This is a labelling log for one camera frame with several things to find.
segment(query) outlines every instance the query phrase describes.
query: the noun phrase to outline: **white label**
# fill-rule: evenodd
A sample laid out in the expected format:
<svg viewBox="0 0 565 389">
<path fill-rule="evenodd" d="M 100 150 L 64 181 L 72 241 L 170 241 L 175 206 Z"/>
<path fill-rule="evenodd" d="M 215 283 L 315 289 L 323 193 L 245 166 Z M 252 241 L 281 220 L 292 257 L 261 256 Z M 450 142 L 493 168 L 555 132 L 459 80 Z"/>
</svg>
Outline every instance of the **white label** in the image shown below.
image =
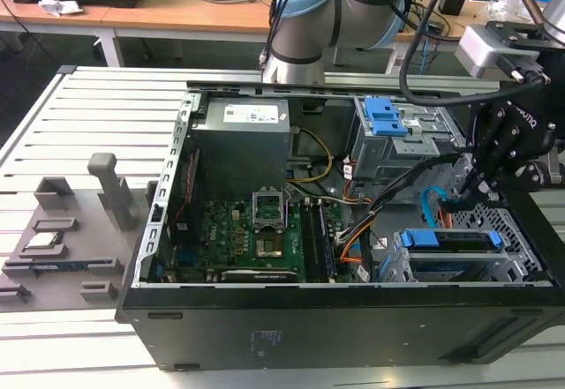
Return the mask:
<svg viewBox="0 0 565 389">
<path fill-rule="evenodd" d="M 362 281 L 367 283 L 369 281 L 370 274 L 366 271 L 366 269 L 359 264 L 359 268 L 357 269 L 357 274 L 361 278 Z"/>
<path fill-rule="evenodd" d="M 403 119 L 403 124 L 405 126 L 415 126 L 415 127 L 421 127 L 420 126 L 420 122 L 418 120 L 411 120 L 410 118 L 404 118 Z"/>
<path fill-rule="evenodd" d="M 388 247 L 388 242 L 386 237 L 380 237 L 377 239 L 377 244 L 373 245 L 374 250 L 385 250 Z"/>
<path fill-rule="evenodd" d="M 59 266 L 33 266 L 35 270 L 58 270 Z"/>
<path fill-rule="evenodd" d="M 223 111 L 225 123 L 279 123 L 276 105 L 230 104 Z"/>
</svg>

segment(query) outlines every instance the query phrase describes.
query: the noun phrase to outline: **sticker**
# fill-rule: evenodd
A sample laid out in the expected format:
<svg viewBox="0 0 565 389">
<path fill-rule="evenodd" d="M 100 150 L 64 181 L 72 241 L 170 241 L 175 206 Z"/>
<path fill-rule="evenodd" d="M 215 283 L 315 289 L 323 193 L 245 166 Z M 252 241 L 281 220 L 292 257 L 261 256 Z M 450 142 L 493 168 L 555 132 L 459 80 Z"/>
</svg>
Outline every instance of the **sticker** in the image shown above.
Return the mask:
<svg viewBox="0 0 565 389">
<path fill-rule="evenodd" d="M 270 352 L 279 351 L 283 338 L 280 330 L 255 330 L 251 332 L 249 353 L 251 356 L 265 358 Z"/>
<path fill-rule="evenodd" d="M 44 266 L 33 266 L 34 270 L 58 270 L 59 266 L 49 266 L 49 265 L 44 265 Z"/>
<path fill-rule="evenodd" d="M 388 247 L 388 242 L 386 237 L 380 237 L 377 239 L 377 244 L 373 245 L 374 250 L 385 250 Z"/>
<path fill-rule="evenodd" d="M 365 283 L 367 283 L 369 281 L 369 277 L 371 277 L 369 272 L 367 272 L 366 269 L 360 264 L 359 264 L 359 268 L 357 269 L 357 274 L 359 275 L 361 280 L 364 281 Z"/>
<path fill-rule="evenodd" d="M 276 105 L 230 104 L 223 111 L 225 123 L 279 123 Z"/>
<path fill-rule="evenodd" d="M 404 126 L 421 127 L 420 122 L 418 120 L 412 120 L 410 118 L 404 118 L 403 124 L 404 124 Z"/>
</svg>

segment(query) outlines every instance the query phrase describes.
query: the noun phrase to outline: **blue cable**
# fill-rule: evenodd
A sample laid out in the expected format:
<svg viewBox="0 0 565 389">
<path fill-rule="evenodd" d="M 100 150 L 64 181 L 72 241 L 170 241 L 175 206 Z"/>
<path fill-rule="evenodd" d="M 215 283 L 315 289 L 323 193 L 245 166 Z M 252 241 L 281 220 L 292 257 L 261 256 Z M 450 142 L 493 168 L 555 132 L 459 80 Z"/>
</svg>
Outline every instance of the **blue cable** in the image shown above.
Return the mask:
<svg viewBox="0 0 565 389">
<path fill-rule="evenodd" d="M 427 58 L 427 42 L 429 41 L 429 38 L 426 37 L 426 42 L 424 42 L 424 59 L 422 60 L 422 64 L 420 65 L 420 72 L 418 73 L 418 75 L 422 75 L 422 73 L 424 73 L 424 66 L 426 65 L 426 58 Z"/>
<path fill-rule="evenodd" d="M 422 210 L 424 211 L 424 216 L 426 217 L 427 224 L 430 226 L 430 228 L 437 228 L 437 225 L 435 224 L 435 219 L 433 218 L 432 215 L 432 209 L 430 208 L 430 204 L 427 200 L 427 197 L 431 191 L 438 192 L 440 198 L 443 199 L 444 201 L 447 201 L 449 199 L 449 195 L 447 192 L 445 192 L 445 190 L 443 190 L 439 186 L 430 186 L 429 188 L 425 188 L 422 191 L 421 204 L 422 204 Z"/>
</svg>

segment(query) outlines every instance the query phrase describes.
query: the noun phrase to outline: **open computer tower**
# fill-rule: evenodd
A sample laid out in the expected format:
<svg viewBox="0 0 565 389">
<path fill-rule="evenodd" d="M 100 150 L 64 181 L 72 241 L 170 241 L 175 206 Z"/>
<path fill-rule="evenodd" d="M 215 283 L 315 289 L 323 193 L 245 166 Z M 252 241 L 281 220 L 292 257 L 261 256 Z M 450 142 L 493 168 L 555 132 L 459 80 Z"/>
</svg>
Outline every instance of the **open computer tower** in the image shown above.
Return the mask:
<svg viewBox="0 0 565 389">
<path fill-rule="evenodd" d="M 431 193 L 426 222 L 422 193 L 456 188 L 465 155 L 399 191 L 344 261 L 370 200 L 464 146 L 467 115 L 189 82 L 121 311 L 163 370 L 490 363 L 565 324 L 565 246 L 527 193 L 448 218 Z"/>
</svg>

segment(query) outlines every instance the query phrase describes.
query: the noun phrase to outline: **aluminum work table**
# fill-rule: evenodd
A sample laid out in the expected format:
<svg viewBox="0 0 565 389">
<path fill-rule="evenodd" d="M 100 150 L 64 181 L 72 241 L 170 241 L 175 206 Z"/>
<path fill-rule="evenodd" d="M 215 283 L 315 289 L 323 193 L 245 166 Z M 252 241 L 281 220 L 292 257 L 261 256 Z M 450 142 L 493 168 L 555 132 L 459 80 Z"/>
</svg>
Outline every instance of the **aluminum work table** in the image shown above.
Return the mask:
<svg viewBox="0 0 565 389">
<path fill-rule="evenodd" d="M 113 152 L 117 173 L 145 187 L 162 161 L 187 80 L 258 81 L 255 71 L 79 67 L 57 74 L 0 150 L 0 265 L 36 207 L 42 176 L 66 176 L 73 189 L 97 189 L 87 174 L 94 152 Z M 329 84 L 397 87 L 397 78 L 329 73 Z M 411 87 L 463 94 L 494 83 L 415 77 Z M 535 199 L 565 235 L 565 191 Z M 1 387 L 334 388 L 565 387 L 565 327 L 555 327 L 489 365 L 360 369 L 158 370 L 129 325 L 113 310 L 0 313 Z"/>
</svg>

